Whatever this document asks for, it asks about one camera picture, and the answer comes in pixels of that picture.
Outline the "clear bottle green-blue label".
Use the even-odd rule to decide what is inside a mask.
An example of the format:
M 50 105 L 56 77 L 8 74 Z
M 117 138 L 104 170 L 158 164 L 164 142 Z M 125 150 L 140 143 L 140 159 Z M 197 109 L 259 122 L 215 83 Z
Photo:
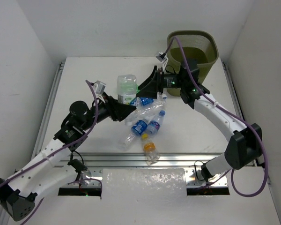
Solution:
M 137 82 L 134 75 L 120 75 L 117 78 L 118 102 L 137 106 Z

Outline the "clear bottle dark blue label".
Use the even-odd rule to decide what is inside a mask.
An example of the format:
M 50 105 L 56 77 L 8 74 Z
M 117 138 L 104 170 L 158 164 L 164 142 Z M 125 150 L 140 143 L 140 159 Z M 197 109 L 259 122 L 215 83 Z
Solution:
M 123 148 L 123 151 L 128 151 L 132 144 L 139 138 L 148 127 L 148 119 L 143 118 L 135 122 L 130 128 L 126 137 L 120 139 L 119 146 Z

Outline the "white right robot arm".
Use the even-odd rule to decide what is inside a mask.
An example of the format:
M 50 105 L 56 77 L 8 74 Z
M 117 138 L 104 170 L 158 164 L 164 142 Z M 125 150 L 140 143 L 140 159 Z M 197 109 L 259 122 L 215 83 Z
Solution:
M 151 75 L 138 86 L 140 98 L 157 98 L 165 88 L 180 89 L 183 102 L 204 115 L 221 131 L 228 146 L 224 153 L 201 166 L 197 178 L 208 181 L 224 171 L 239 170 L 259 158 L 262 150 L 256 135 L 261 136 L 261 128 L 253 124 L 248 128 L 243 122 L 225 114 L 215 105 L 215 98 L 199 82 L 200 70 L 197 61 L 187 59 L 181 63 L 178 74 L 163 72 L 154 68 Z

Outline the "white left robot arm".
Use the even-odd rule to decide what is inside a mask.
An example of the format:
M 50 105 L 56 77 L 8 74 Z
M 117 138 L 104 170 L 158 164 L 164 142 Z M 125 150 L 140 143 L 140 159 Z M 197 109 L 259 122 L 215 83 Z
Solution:
M 84 101 L 75 101 L 63 120 L 60 130 L 47 146 L 22 169 L 7 179 L 0 178 L 0 205 L 15 221 L 21 221 L 33 212 L 36 203 L 55 189 L 67 183 L 77 183 L 77 177 L 87 167 L 71 159 L 55 175 L 50 170 L 75 151 L 88 137 L 94 126 L 106 118 L 123 121 L 136 110 L 135 106 L 118 102 L 103 94 L 95 98 L 92 107 Z

